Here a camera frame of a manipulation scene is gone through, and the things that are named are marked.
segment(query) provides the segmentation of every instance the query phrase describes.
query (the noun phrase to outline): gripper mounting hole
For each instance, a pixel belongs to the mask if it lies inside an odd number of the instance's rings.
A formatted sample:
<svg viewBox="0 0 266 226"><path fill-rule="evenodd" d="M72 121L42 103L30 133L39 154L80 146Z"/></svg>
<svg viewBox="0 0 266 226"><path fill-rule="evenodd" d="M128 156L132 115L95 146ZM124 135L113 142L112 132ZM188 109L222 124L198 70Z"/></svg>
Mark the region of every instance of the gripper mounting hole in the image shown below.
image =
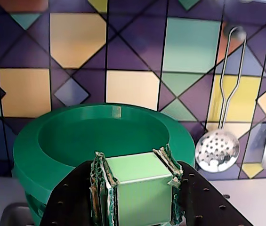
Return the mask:
<svg viewBox="0 0 266 226"><path fill-rule="evenodd" d="M219 208L220 208L221 210L225 210L225 209L226 209L226 206L225 206L225 205L220 205Z"/></svg>

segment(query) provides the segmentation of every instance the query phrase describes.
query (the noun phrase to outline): slotted spoon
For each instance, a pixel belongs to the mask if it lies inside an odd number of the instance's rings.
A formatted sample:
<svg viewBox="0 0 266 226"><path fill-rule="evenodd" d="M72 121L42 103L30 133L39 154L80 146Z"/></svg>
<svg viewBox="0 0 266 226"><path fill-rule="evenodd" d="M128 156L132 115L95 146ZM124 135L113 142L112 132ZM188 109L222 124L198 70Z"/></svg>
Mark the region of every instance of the slotted spoon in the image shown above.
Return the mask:
<svg viewBox="0 0 266 226"><path fill-rule="evenodd" d="M233 32L237 31L238 29L240 29L240 27L232 28L228 35L224 65L219 83L223 101L220 119L218 122L218 129L204 134L200 138L195 148L196 162L198 163L200 168L202 168L202 170L210 173L223 172L227 170L235 164L240 153L240 144L238 138L231 132L224 130L224 123L226 121L226 116L228 113L229 102L232 96L237 91L240 84L242 63L246 47L246 35L242 46L242 56L238 71L237 82L227 99L225 97L223 88L223 79L228 59L230 40Z"/></svg>

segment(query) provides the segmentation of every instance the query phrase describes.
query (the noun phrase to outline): orange tile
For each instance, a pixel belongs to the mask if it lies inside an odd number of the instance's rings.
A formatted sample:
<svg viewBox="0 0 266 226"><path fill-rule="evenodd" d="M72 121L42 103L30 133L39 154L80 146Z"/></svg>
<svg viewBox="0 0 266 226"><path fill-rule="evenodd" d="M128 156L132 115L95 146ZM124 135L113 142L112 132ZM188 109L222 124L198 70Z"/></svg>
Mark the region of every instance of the orange tile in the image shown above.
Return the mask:
<svg viewBox="0 0 266 226"><path fill-rule="evenodd" d="M0 0L7 12L42 12L48 8L48 0Z"/></svg>
<svg viewBox="0 0 266 226"><path fill-rule="evenodd" d="M226 46L228 37L224 35L224 27L226 26L226 23L223 23L222 32L221 32L221 40L219 43L219 49L218 49L218 62L221 62L225 57L226 52ZM235 49L237 49L241 45L241 41L238 41L236 39L231 39L230 46L229 46L229 54L232 53Z"/></svg>

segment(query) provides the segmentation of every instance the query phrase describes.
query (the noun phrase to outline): teal diamond tile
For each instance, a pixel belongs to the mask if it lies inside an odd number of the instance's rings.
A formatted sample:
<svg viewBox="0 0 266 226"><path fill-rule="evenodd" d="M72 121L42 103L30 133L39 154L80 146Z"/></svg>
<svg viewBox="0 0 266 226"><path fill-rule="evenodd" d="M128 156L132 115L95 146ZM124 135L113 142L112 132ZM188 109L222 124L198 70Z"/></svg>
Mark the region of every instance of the teal diamond tile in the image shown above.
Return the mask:
<svg viewBox="0 0 266 226"><path fill-rule="evenodd" d="M189 10L192 6L197 4L200 0L178 0L185 10Z"/></svg>

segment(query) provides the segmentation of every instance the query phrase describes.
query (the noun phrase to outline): wire handle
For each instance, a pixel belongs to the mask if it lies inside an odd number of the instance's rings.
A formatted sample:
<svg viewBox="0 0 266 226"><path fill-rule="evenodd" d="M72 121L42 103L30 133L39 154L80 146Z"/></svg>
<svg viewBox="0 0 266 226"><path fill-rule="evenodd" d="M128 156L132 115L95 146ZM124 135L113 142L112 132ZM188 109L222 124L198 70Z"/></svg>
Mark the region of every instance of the wire handle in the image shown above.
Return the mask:
<svg viewBox="0 0 266 226"><path fill-rule="evenodd" d="M238 69L237 82L236 82L236 85L235 85L233 91L230 93L229 97L226 100L225 93L224 93L224 88L223 88L223 80L224 80L224 74L225 74L225 69L226 69L226 65L227 65L227 59L228 59L228 52L229 52L231 36L232 36L233 32L236 31L237 29L238 29L238 27L232 28L230 30L229 35L228 35L228 42L227 42L227 46L226 46L224 65L223 65L223 69L222 69L221 78L220 78L220 81L219 81L219 86L221 88L221 93L222 93L222 98L223 98L222 108L221 108L221 115L220 115L220 119L219 119L219 122L218 122L218 128L219 129L224 128L224 123L225 123L226 116L227 116L227 113L228 113L229 102L230 102L232 96L237 91L237 89L238 89L238 87L240 85L240 80L241 80L242 64L243 64L243 61L244 61L245 48L246 48L246 39L247 39L246 36L245 36L245 39L244 39L244 42L243 42L243 46L242 46L242 56L241 56L241 61L240 61L240 67Z"/></svg>

